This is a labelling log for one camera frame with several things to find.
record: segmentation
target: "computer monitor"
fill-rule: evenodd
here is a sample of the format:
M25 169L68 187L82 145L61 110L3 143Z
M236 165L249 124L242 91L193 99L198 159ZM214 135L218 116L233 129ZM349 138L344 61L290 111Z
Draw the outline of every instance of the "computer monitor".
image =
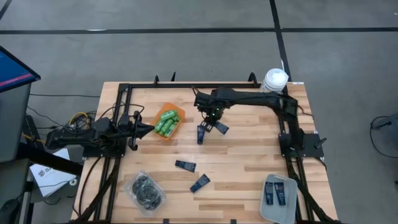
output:
M40 75L0 46L0 93L36 80Z

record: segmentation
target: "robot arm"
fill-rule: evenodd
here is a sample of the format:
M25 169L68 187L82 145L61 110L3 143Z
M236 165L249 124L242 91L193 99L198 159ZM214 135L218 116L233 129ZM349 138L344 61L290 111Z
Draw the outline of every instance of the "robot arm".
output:
M129 147L136 149L136 138L142 138L154 129L153 126L142 123L138 111L134 112L134 122L126 115L114 124L109 118L100 118L91 124L91 127L82 131L74 131L70 127L54 130L47 134L45 146L49 149L58 149L67 145L81 145L105 151L118 146L121 140L128 137Z
M233 105L255 105L267 106L271 108L275 114L286 121L289 126L291 135L291 145L294 149L302 150L304 146L304 132L299 127L297 119L297 100L290 97L280 95L278 93L258 93L235 91L232 88L217 88L206 94L197 91L194 106L202 113L206 113L206 117L202 122L205 131L210 132L213 126L225 134L228 128L220 125L218 120L221 119L224 109L229 109Z

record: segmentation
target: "plastic container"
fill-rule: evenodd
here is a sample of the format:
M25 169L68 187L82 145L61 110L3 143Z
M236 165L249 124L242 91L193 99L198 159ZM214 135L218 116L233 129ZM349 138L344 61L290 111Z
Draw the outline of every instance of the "plastic container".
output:
M159 185L143 170L123 185L123 191L136 205L144 217L152 217L166 201L166 194Z
M273 188L274 203L267 205L265 198L265 186L266 182L283 182L285 189L285 201L286 205L279 205L278 196L276 195L275 185ZM281 224L293 224L295 221L297 202L297 183L294 179L288 177L282 177L275 174L269 174L267 179L262 183L262 192L260 199L260 215L270 221L281 223Z
M285 88L289 76L279 68L269 70L262 81L260 92L274 91L281 93Z
M173 135L175 134L175 132L177 131L178 127L184 122L185 119L185 111L181 108L179 108L178 106L175 106L172 103L165 103L162 107L162 109L160 109L160 111L156 114L155 119L150 123L150 125L155 126L157 124L157 122L160 120L160 116L169 110L177 110L178 115L180 116L180 121L177 123L177 125L175 126L173 132L171 133L171 135L166 138L164 136L161 136L159 134L156 134L157 136L159 136L160 138L168 141L169 139L171 139L173 137Z

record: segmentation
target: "yellow cable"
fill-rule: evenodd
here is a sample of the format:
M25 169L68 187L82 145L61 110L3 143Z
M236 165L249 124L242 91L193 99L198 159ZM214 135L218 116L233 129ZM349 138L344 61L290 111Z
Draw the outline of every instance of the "yellow cable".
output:
M69 125L71 125L72 123L73 123L73 119L75 119L76 118L76 116L78 116L78 115L84 115L86 118L87 118L87 122L88 122L88 115L86 114L86 113L84 113L84 112L77 112L77 113L75 113L75 115L73 115L72 116L72 118L70 119L70 121L69 121Z
M28 136L28 135L26 135L26 134L22 134L25 138L27 138L27 139L29 139L29 140L32 140L32 137L30 137L30 136ZM41 142L41 143L45 143L45 141L44 140L41 140L41 139L36 139L36 141L39 141L39 142Z

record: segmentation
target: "wooden tabletop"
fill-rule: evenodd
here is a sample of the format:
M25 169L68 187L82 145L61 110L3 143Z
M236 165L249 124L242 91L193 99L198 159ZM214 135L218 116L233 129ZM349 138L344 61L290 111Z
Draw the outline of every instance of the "wooden tabletop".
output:
M97 118L116 101L119 82L106 82L99 101ZM238 88L238 91L258 91ZM302 83L288 83L289 95L307 113L311 113L307 93ZM200 89L210 93L211 89ZM166 142L155 133L137 141L138 151L126 149L121 159L113 223L160 223L169 218L171 223L271 223L259 214L262 182L268 174L287 176L285 159L280 155L278 142L279 124L274 112L263 106L235 105L224 111L221 122L229 126L222 135L217 130L205 134L203 145L197 145L197 125L203 120L193 106L195 95L190 88L136 88L131 103L145 106L143 122L149 123L165 102L171 102L185 110L185 121L174 137ZM130 113L138 110L132 106ZM298 117L300 127L306 133L315 130L310 116ZM96 158L85 162L81 179ZM195 173L175 167L175 161L197 163ZM319 206L330 217L337 219L326 170L319 161L305 158L305 174L308 188ZM88 179L83 194L83 210L98 192L103 159ZM146 171L165 191L166 202L152 218L144 218L123 192L123 184L131 180L139 170ZM190 187L206 174L211 182L196 193ZM78 189L79 198L83 181ZM298 193L303 219L307 218L301 193ZM101 218L105 218L108 194L103 200Z

